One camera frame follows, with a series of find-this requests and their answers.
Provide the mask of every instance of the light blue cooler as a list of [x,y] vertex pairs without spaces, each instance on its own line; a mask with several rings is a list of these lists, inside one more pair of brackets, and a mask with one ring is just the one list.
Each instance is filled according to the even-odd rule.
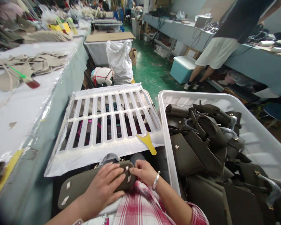
[[196,60],[189,56],[174,57],[171,76],[180,84],[187,83],[194,68]]

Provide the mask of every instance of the paper bag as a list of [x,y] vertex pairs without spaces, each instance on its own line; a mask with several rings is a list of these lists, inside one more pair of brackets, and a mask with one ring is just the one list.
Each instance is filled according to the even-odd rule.
[[131,48],[129,52],[129,57],[132,61],[132,66],[136,65],[136,48]]

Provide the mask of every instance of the glue brush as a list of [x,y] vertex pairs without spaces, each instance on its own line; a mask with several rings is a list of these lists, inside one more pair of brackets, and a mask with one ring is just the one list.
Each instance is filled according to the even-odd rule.
[[22,81],[28,85],[28,87],[32,88],[32,89],[35,89],[37,87],[40,86],[39,82],[37,82],[36,80],[30,78],[30,77],[27,77],[23,74],[21,74],[19,71],[17,71],[15,68],[7,65],[8,67],[10,67],[11,69],[13,69],[14,71],[16,71],[19,75],[16,75],[17,77],[21,78]]

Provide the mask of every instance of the white table covering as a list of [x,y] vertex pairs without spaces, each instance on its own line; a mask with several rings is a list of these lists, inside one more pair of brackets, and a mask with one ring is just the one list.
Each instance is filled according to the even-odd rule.
[[[80,30],[79,34],[87,35],[88,32],[87,30]],[[66,64],[62,69],[34,77],[40,83],[40,87],[31,89],[26,84],[20,83],[18,88],[14,89],[14,94],[9,102],[0,108],[0,161],[8,162],[17,150],[25,148],[29,144],[27,143],[28,137],[31,138],[38,122],[45,120],[46,108],[50,105],[50,99],[54,94],[56,84],[65,73],[72,73],[73,80],[69,82],[76,82],[75,77],[79,77],[77,86],[81,87],[81,78],[83,79],[88,59],[83,46],[84,39],[84,37],[81,37],[68,42],[22,44],[0,54],[0,59],[8,58],[10,55],[26,54],[33,56],[43,51],[59,51],[68,54]],[[5,101],[9,95],[10,92],[0,90],[0,103]]]

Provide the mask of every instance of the pink plaid shirt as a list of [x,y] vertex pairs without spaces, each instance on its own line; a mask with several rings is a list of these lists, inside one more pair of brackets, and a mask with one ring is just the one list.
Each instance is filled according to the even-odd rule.
[[[193,210],[191,225],[209,225],[202,210],[187,202]],[[175,222],[166,213],[158,194],[150,187],[136,181],[118,207],[113,224],[173,225]]]

